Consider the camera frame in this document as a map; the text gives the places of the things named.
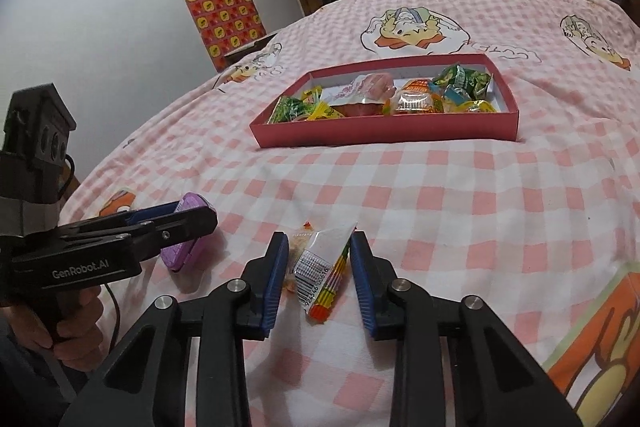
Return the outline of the left hand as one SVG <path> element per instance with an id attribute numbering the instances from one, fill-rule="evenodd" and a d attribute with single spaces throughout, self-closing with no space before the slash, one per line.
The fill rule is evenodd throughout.
<path id="1" fill-rule="evenodd" d="M 32 351 L 49 350 L 65 366 L 90 372 L 104 360 L 103 333 L 98 326 L 103 313 L 100 291 L 99 287 L 79 291 L 79 308 L 58 323 L 60 340 L 56 341 L 32 310 L 16 306 L 3 308 L 1 312 L 21 346 Z"/>

